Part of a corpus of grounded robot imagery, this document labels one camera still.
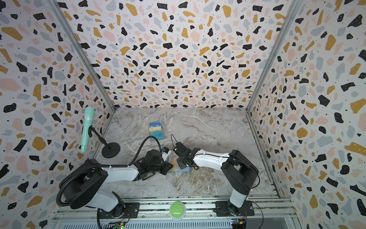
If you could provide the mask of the blue leather card holder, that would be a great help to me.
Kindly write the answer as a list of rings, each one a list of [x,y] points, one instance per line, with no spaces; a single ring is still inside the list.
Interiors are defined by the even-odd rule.
[[[173,165],[173,167],[168,171],[169,173],[191,173],[192,169],[190,167],[185,167],[181,169],[179,167],[178,157],[168,157],[168,162]]]

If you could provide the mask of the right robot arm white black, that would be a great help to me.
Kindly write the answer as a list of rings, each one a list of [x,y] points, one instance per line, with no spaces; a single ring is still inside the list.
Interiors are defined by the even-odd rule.
[[[233,191],[227,206],[219,210],[220,214],[239,216],[244,212],[244,203],[256,181],[260,181],[258,169],[238,150],[231,153],[214,153],[200,148],[189,149],[178,142],[173,149],[178,155],[178,165],[181,169],[186,167],[199,169],[211,168],[223,172]]]

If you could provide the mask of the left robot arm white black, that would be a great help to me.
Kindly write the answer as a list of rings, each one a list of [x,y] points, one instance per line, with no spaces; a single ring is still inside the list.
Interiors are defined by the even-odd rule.
[[[95,159],[88,159],[61,181],[56,203],[60,207],[69,206],[71,209],[87,206],[112,211],[122,203],[122,199],[117,194],[101,192],[101,186],[117,181],[146,180],[156,173],[166,175],[173,167],[166,162],[169,153],[167,147],[163,147],[162,151],[152,149],[130,166],[104,165]]]

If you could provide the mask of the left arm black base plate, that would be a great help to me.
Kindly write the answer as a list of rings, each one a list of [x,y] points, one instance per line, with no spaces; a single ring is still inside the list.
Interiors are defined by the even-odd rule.
[[[118,204],[112,211],[106,212],[104,210],[98,210],[97,215],[99,219],[136,219],[139,213],[140,203],[138,202],[125,202],[123,205]]]

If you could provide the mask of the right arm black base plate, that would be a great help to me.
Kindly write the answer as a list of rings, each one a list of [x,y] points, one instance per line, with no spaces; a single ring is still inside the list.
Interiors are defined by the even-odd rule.
[[[217,201],[213,210],[218,217],[245,217],[254,216],[253,203],[251,201],[244,201],[242,207],[234,206],[230,201]]]

